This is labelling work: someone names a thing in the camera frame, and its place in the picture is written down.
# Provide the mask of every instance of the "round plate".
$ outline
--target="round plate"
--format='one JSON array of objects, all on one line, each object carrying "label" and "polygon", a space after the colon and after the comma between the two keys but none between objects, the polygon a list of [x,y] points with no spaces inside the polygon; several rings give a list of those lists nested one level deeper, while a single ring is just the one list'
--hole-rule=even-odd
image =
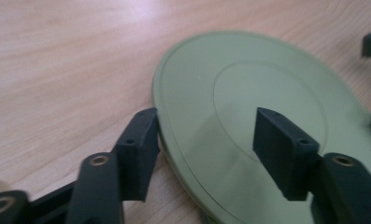
[{"label": "round plate", "polygon": [[257,107],[276,110],[320,144],[371,172],[369,115],[316,59],[262,35],[219,32],[185,40],[153,81],[165,153],[185,189],[222,223],[312,223],[288,202],[252,151]]}]

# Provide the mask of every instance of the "wooden table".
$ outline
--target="wooden table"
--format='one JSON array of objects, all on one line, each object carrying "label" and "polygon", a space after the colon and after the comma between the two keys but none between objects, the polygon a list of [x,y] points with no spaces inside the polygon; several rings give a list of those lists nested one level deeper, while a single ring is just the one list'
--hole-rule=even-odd
[{"label": "wooden table", "polygon": [[[209,31],[270,35],[335,70],[371,110],[371,0],[0,0],[0,180],[32,200],[73,181],[110,151],[138,110],[164,53]],[[146,203],[126,223],[200,223],[161,153]]]}]

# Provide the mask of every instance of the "table surface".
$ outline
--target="table surface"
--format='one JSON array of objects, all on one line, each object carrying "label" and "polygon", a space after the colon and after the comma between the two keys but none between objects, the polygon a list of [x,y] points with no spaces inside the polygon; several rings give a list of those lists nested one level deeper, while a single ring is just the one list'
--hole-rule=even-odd
[{"label": "table surface", "polygon": [[[164,53],[192,35],[270,35],[331,67],[371,111],[371,0],[0,0],[0,180],[32,200],[77,178],[110,151],[138,110]],[[201,223],[160,153],[146,203],[126,223]]]}]

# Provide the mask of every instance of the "wood grain surface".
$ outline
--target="wood grain surface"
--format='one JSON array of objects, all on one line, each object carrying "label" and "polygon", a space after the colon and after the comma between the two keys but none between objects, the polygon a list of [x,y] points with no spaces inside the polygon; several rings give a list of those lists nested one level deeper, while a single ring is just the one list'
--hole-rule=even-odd
[{"label": "wood grain surface", "polygon": [[[371,59],[360,58],[371,0],[0,0],[0,180],[32,200],[73,181],[85,157],[110,151],[152,106],[164,53],[218,30],[308,51],[371,110]],[[130,224],[201,222],[163,153],[147,202],[124,206]]]}]

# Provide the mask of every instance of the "green plastic plate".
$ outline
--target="green plastic plate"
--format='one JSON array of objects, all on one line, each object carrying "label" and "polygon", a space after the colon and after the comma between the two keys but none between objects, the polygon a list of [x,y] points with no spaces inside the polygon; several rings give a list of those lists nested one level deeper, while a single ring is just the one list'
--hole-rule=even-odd
[{"label": "green plastic plate", "polygon": [[312,223],[252,151],[256,108],[276,110],[371,172],[369,114],[324,64],[262,35],[218,32],[163,57],[153,81],[164,150],[186,190],[222,223]]}]

